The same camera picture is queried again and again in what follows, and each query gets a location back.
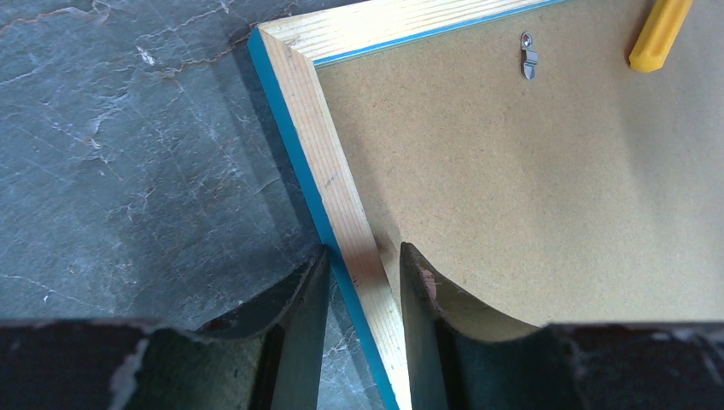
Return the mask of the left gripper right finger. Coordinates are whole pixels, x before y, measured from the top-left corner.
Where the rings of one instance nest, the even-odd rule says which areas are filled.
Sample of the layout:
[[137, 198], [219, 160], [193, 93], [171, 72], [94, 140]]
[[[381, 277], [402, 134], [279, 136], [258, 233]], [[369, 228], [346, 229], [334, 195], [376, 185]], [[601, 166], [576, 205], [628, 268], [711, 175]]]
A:
[[411, 243], [400, 293], [416, 409], [720, 409], [720, 322], [553, 323], [487, 305]]

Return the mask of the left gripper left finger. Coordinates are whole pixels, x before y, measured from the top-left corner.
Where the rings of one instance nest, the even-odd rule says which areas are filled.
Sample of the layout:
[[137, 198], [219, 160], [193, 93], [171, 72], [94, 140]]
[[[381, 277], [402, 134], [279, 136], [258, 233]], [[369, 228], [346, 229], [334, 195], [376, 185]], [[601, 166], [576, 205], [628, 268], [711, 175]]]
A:
[[319, 247], [196, 331], [139, 318], [4, 320], [1, 406], [314, 409], [329, 290]]

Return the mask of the blue picture frame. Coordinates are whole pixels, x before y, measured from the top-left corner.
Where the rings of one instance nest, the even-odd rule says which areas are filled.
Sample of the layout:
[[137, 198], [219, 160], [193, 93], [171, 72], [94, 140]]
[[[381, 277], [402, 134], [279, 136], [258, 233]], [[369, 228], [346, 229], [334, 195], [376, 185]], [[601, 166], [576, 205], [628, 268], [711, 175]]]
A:
[[382, 397], [412, 407], [399, 257], [551, 321], [723, 317], [723, 4], [661, 68], [651, 1], [368, 1], [248, 47]]

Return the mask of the yellow handled screwdriver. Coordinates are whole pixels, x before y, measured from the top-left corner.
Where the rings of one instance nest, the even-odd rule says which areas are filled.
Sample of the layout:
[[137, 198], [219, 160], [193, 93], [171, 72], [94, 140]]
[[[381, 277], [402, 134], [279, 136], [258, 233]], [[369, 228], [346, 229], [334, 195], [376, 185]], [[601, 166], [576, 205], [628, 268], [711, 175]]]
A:
[[629, 66], [639, 73], [661, 69], [683, 26], [693, 0], [657, 0], [632, 48]]

